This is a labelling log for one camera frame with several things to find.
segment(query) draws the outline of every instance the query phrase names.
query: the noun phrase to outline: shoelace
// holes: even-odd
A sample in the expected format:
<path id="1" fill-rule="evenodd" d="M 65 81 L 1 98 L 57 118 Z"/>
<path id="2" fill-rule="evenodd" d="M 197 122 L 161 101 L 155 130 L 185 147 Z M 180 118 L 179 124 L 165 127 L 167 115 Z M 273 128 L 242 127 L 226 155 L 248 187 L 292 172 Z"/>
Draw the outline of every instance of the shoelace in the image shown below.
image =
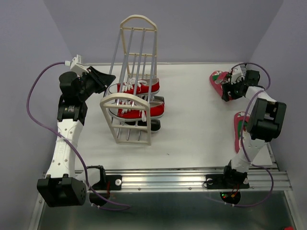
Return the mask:
<path id="1" fill-rule="evenodd" d="M 126 105 L 131 105 L 132 101 L 126 101 L 126 102 L 122 102 L 121 104 L 126 104 Z M 130 112 L 131 109 L 122 109 L 121 110 L 121 114 L 125 114 L 127 112 Z M 146 122 L 146 114 L 144 110 L 140 110 L 140 113 L 142 113 L 142 121 Z"/>
<path id="2" fill-rule="evenodd" d="M 139 91 L 141 91 L 141 83 L 143 85 L 147 85 L 147 81 L 145 81 L 145 80 L 138 80 L 137 87 L 140 88 Z M 128 90 L 133 90 L 134 84 L 135 84 L 135 78 L 131 78 L 131 79 L 129 79 L 128 82 L 124 82 L 123 83 L 123 88 L 121 89 L 121 92 L 126 92 Z"/>

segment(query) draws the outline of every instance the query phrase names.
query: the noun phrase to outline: red object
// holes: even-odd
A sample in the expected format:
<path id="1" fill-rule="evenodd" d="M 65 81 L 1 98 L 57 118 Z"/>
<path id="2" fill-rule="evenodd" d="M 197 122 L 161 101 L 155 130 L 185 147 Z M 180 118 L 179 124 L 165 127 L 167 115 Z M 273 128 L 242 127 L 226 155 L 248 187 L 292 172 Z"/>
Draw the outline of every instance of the red object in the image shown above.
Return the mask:
<path id="1" fill-rule="evenodd" d="M 150 117 L 151 119 L 162 117 L 164 113 L 164 102 L 151 102 L 150 103 Z M 128 110 L 127 112 L 122 112 L 123 109 L 119 109 L 117 117 L 124 119 L 125 121 L 138 121 L 142 119 L 141 110 Z"/>
<path id="2" fill-rule="evenodd" d="M 220 70 L 216 70 L 209 77 L 211 85 L 213 86 L 215 91 L 217 91 L 217 93 L 220 96 L 223 95 L 223 89 L 222 89 L 221 82 L 224 80 L 224 78 L 226 77 L 227 74 L 228 74 L 228 72 L 222 72 Z"/>
<path id="3" fill-rule="evenodd" d="M 239 139 L 239 132 L 241 130 L 241 125 L 243 125 L 243 118 L 244 118 L 245 112 L 238 112 L 235 114 L 234 118 L 234 125 L 235 125 L 235 150 L 236 153 L 240 150 L 240 139 Z"/>
<path id="4" fill-rule="evenodd" d="M 148 94 L 148 91 L 149 91 L 149 80 L 148 79 L 140 80 L 140 81 L 138 81 L 138 83 L 141 85 L 141 87 L 139 87 L 139 86 L 137 87 L 136 94 L 137 95 Z M 119 92 L 119 89 L 120 89 L 120 83 L 117 84 L 117 92 Z M 152 80 L 152 92 L 151 93 L 152 94 L 156 94 L 156 93 L 159 92 L 159 90 L 160 90 L 159 79 L 158 78 L 154 78 Z M 133 94 L 133 91 L 134 91 L 134 89 L 130 89 L 130 90 L 125 91 L 124 93 Z"/>

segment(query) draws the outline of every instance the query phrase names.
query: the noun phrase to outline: white shoe rack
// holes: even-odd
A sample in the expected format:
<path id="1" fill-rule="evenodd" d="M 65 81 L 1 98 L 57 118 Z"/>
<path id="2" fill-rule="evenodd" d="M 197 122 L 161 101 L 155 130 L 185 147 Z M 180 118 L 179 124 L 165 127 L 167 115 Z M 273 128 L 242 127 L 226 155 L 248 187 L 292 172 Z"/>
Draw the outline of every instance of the white shoe rack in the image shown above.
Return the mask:
<path id="1" fill-rule="evenodd" d="M 131 20 L 134 21 L 145 21 L 150 26 L 149 28 L 146 27 L 128 27 L 127 23 Z M 129 41 L 126 44 L 125 34 L 124 31 L 129 31 Z M 131 52 L 131 44 L 133 41 L 133 34 L 134 33 L 142 32 L 142 39 L 141 44 L 139 46 L 138 52 Z M 145 33 L 150 32 L 153 33 L 153 51 L 152 53 L 144 53 L 143 52 L 143 45 L 145 40 Z M 151 145 L 151 117 L 150 117 L 150 101 L 152 99 L 151 90 L 152 90 L 152 79 L 156 78 L 157 76 L 157 26 L 153 23 L 150 19 L 142 15 L 131 15 L 125 20 L 123 20 L 119 27 L 119 34 L 115 46 L 114 55 L 111 62 L 111 67 L 109 74 L 112 74 L 115 57 L 118 51 L 118 45 L 122 41 L 123 51 L 124 51 L 124 58 L 121 67 L 121 72 L 119 76 L 119 83 L 120 83 L 120 90 L 118 93 L 112 93 L 107 95 L 108 90 L 106 90 L 104 97 L 100 101 L 101 110 L 106 118 L 106 122 L 111 130 L 111 133 L 114 137 L 116 143 L 132 143 L 132 144 L 147 144 Z M 133 62 L 131 63 L 132 68 L 130 71 L 129 67 L 129 57 L 133 56 Z M 151 66 L 150 72 L 145 73 L 145 66 L 146 61 L 148 58 L 151 58 Z M 134 84 L 134 92 L 132 94 L 122 93 L 123 82 L 128 81 L 131 78 L 135 78 Z M 137 92 L 137 83 L 140 79 L 149 79 L 149 92 L 147 96 L 147 100 L 143 100 L 136 95 Z M 120 101 L 131 101 L 131 105 L 121 104 Z M 134 126 L 127 125 L 124 122 L 115 121 L 115 119 L 110 118 L 108 113 L 109 109 L 131 109 L 131 110 L 145 110 L 146 111 L 146 121 L 147 126 L 138 126 L 138 122 L 135 123 Z M 147 132 L 147 137 L 144 140 L 141 140 L 142 131 Z M 134 139 L 130 139 L 131 132 L 138 132 L 138 135 Z"/>

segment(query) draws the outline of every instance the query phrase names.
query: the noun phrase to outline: white table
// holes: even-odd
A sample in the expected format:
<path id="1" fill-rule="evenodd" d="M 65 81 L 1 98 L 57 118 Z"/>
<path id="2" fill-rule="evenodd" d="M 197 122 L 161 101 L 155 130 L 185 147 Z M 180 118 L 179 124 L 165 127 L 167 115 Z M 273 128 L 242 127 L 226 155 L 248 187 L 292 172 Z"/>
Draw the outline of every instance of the white table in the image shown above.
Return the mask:
<path id="1" fill-rule="evenodd" d="M 86 165 L 103 165 L 108 170 L 227 165 L 236 154 L 234 115 L 245 111 L 248 100 L 224 102 L 210 85 L 209 76 L 214 70 L 226 71 L 233 65 L 158 65 L 158 95 L 165 98 L 165 113 L 160 118 L 160 131 L 152 134 L 151 146 L 116 144 L 99 106 L 103 95 L 93 94 L 86 102 L 88 111 L 78 146 Z M 109 66 L 95 68 L 109 72 Z M 115 82 L 120 69 L 113 68 Z M 272 165 L 267 147 L 254 163 Z M 78 160 L 76 169 L 82 169 Z"/>

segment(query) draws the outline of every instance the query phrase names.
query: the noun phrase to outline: gray wall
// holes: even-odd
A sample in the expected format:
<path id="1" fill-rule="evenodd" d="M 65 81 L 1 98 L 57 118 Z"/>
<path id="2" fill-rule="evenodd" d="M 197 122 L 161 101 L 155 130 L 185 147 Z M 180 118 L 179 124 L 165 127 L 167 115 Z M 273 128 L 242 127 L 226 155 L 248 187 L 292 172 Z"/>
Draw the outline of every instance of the gray wall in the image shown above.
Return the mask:
<path id="1" fill-rule="evenodd" d="M 0 229 L 23 230 L 37 197 L 36 182 L 47 169 L 55 137 L 33 123 L 25 103 L 31 85 L 49 64 L 71 59 L 41 0 L 0 2 Z M 56 126 L 58 77 L 55 67 L 43 76 L 31 109 L 42 122 Z"/>
<path id="2" fill-rule="evenodd" d="M 251 60 L 272 77 L 270 95 L 287 104 L 282 133 L 272 141 L 278 165 L 287 170 L 307 226 L 306 60 L 307 1 L 285 1 Z"/>
<path id="3" fill-rule="evenodd" d="M 131 14 L 146 15 L 157 24 L 158 62 L 248 60 L 282 4 L 282 0 L 44 2 L 73 56 L 107 63 L 119 24 Z M 122 55 L 117 62 L 122 62 Z"/>

